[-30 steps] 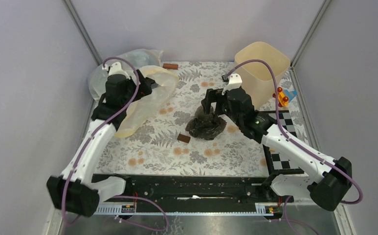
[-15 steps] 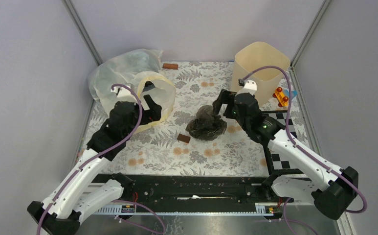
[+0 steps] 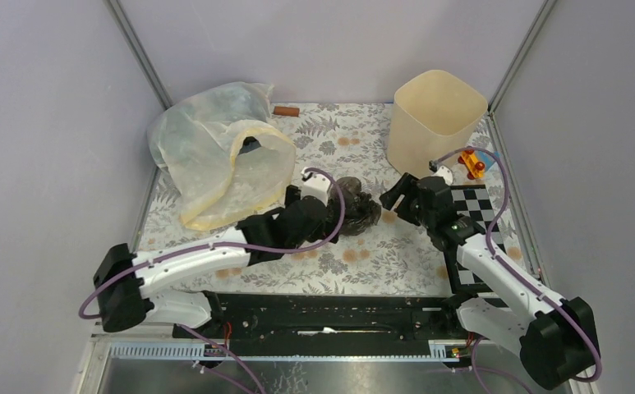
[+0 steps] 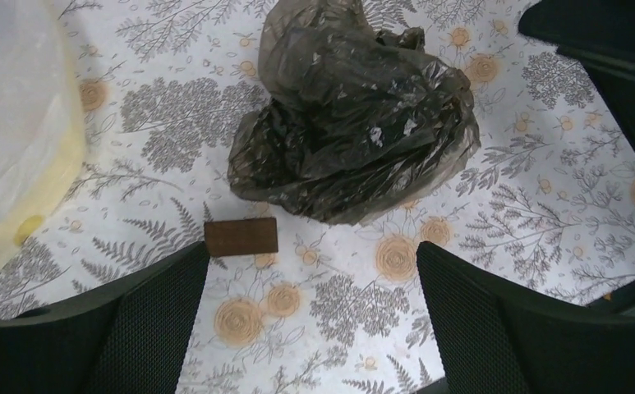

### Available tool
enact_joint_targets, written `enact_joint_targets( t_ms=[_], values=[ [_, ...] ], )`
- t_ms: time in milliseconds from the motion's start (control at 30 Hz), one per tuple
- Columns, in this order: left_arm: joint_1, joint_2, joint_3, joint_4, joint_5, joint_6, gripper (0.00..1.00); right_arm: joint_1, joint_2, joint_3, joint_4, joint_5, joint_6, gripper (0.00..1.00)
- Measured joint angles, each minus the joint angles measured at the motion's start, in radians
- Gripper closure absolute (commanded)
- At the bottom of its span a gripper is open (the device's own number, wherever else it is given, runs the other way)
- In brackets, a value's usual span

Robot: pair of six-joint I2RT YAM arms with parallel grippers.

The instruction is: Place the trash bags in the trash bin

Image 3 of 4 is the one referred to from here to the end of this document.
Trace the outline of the dark trash bag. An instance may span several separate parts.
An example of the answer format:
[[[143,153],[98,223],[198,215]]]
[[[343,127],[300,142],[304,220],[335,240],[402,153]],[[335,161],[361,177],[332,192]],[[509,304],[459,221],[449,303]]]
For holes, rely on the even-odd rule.
[[[380,220],[382,208],[375,202],[370,193],[362,189],[359,178],[354,176],[341,177],[337,179],[337,185],[343,193],[345,202],[343,224],[338,234],[340,236],[359,236]],[[338,192],[333,187],[329,189],[327,208],[329,214],[324,227],[326,235],[334,230],[340,215]]]

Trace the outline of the beige plastic trash bin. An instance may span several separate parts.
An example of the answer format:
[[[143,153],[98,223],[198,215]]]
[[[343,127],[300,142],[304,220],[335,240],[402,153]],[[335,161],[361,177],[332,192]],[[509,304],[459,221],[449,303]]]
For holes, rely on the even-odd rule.
[[[412,78],[394,94],[386,158],[424,177],[429,162],[467,145],[488,107],[485,96],[443,70]]]

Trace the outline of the translucent white plastic bag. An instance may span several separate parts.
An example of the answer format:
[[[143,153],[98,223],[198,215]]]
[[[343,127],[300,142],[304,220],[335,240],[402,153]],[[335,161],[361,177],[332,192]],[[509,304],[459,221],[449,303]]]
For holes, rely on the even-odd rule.
[[[284,195],[297,148],[272,121],[272,85],[232,82],[185,98],[147,129],[151,156],[181,197],[184,227],[210,231]]]

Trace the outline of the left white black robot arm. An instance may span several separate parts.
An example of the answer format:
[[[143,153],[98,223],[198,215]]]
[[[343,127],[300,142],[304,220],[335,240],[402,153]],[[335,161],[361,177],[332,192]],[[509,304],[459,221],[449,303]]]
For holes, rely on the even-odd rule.
[[[203,337],[223,329],[222,313],[204,293],[176,291],[196,275],[246,268],[315,250],[338,238],[345,199],[337,185],[303,186],[283,208],[252,215],[210,238],[169,249],[138,252],[111,247],[93,276],[94,292],[79,315],[96,302],[93,314],[105,332],[123,332],[141,323],[194,328]]]

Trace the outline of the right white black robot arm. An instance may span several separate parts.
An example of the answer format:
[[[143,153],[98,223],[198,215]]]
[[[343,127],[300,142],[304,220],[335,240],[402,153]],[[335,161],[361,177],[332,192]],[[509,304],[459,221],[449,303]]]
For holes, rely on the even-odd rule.
[[[406,173],[380,196],[383,208],[423,227],[454,268],[481,279],[507,306],[500,309],[473,295],[440,315],[443,333],[459,338],[474,332],[502,346],[547,390],[570,379],[598,379],[603,365],[590,305],[580,297],[566,299],[510,263],[481,220],[456,205],[456,190],[441,176]],[[594,373],[584,378],[588,369]]]

